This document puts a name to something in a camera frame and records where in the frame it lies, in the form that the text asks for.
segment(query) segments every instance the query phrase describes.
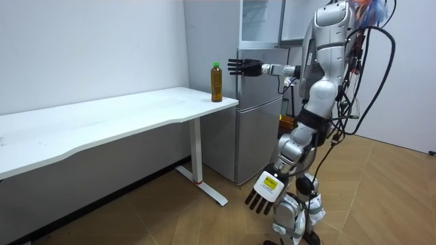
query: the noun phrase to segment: yellow label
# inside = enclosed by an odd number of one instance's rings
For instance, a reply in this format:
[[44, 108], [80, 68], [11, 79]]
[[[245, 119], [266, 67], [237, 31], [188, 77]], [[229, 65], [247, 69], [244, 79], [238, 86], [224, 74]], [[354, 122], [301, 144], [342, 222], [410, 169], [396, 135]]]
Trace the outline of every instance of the yellow label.
[[272, 178], [266, 177], [264, 180], [264, 184], [266, 184], [269, 188], [274, 190], [277, 187], [277, 182], [275, 182]]

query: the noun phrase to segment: humanoid robot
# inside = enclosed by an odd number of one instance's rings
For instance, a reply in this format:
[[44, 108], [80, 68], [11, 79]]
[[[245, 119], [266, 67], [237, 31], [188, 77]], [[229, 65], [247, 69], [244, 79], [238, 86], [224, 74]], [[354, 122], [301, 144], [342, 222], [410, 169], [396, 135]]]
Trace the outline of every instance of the humanoid robot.
[[[361, 65], [364, 36], [359, 34], [364, 32], [357, 30], [357, 16], [356, 6], [349, 1], [331, 1], [316, 11], [302, 45], [301, 66], [229, 60], [231, 75], [300, 79], [304, 105], [297, 117], [298, 127], [279, 140], [270, 164], [245, 200], [257, 213], [268, 214], [273, 208], [273, 229], [281, 234], [282, 244], [297, 244], [302, 238], [310, 245], [320, 244], [313, 228], [325, 211], [318, 193], [319, 183], [307, 170], [315, 159], [316, 148], [326, 141], [332, 127], [333, 107], [342, 99], [344, 86], [349, 86], [348, 71]], [[338, 140], [334, 136], [332, 144]], [[287, 192], [294, 176], [296, 195]]]

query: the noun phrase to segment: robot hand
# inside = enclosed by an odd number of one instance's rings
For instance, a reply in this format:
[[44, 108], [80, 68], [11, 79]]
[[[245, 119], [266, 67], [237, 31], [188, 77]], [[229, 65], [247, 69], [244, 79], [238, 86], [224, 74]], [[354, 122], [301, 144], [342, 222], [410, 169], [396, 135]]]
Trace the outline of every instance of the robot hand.
[[230, 75], [256, 77], [262, 75], [263, 62], [254, 59], [229, 59], [227, 66]]
[[251, 210], [258, 206], [256, 213], [259, 214], [264, 210], [264, 214], [267, 215], [277, 198], [286, 191], [288, 182], [289, 178], [280, 174], [274, 168], [273, 163], [267, 165], [258, 180], [256, 180], [253, 189], [245, 200], [245, 204], [249, 205]]

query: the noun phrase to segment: baseboard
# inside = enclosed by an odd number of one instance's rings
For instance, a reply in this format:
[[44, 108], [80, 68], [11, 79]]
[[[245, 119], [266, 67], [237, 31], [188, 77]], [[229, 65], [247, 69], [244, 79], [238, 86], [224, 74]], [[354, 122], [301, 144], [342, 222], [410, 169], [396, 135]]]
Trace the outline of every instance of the baseboard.
[[110, 203], [111, 201], [114, 201], [117, 198], [122, 197], [123, 195], [125, 195], [133, 190], [135, 190], [136, 188], [141, 187], [142, 185], [170, 172], [175, 167], [182, 165], [190, 160], [191, 160], [191, 156], [185, 157], [184, 159], [181, 159], [180, 161], [177, 161], [177, 162], [175, 162], [175, 163], [173, 163], [173, 164], [171, 164], [171, 165], [169, 165], [169, 166], [167, 166], [167, 167], [165, 167], [165, 168], [163, 168], [163, 169], [161, 169], [161, 170], [159, 170], [159, 171], [157, 171], [157, 172], [155, 172], [155, 173], [153, 173], [145, 178], [142, 178], [142, 179], [140, 179], [132, 184], [129, 184], [126, 187], [123, 187], [123, 188], [121, 188], [121, 189], [119, 189], [119, 190], [117, 190], [117, 191], [115, 191], [115, 192], [113, 192], [105, 197], [102, 197], [101, 199], [98, 199], [97, 201], [94, 201], [93, 203], [91, 203], [91, 204], [89, 204], [89, 205], [87, 205], [79, 210], [76, 210], [76, 211], [72, 212], [71, 214], [67, 214], [64, 217], [62, 217], [56, 221], [53, 221], [50, 224], [48, 224], [44, 227], [41, 227], [30, 234], [27, 234], [21, 238], [18, 238], [17, 240], [10, 242], [8, 245], [23, 245], [28, 241], [38, 240], [38, 239], [44, 237], [45, 235], [48, 235], [49, 233], [61, 228], [62, 226], [66, 225], [72, 221], [75, 221], [76, 219], [106, 205], [107, 203]]

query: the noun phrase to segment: floor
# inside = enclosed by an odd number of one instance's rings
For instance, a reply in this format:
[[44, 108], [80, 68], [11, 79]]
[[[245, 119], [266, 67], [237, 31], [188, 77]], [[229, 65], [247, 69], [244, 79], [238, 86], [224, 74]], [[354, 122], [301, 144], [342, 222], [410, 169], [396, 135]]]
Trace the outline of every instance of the floor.
[[[327, 148], [319, 149], [312, 171]], [[258, 215], [243, 202], [253, 180], [235, 186], [207, 167], [204, 179], [228, 198], [225, 207], [171, 171], [34, 244], [278, 242], [272, 216]], [[435, 244], [436, 157], [348, 137], [332, 151], [318, 179], [327, 215], [315, 230], [323, 244]]]

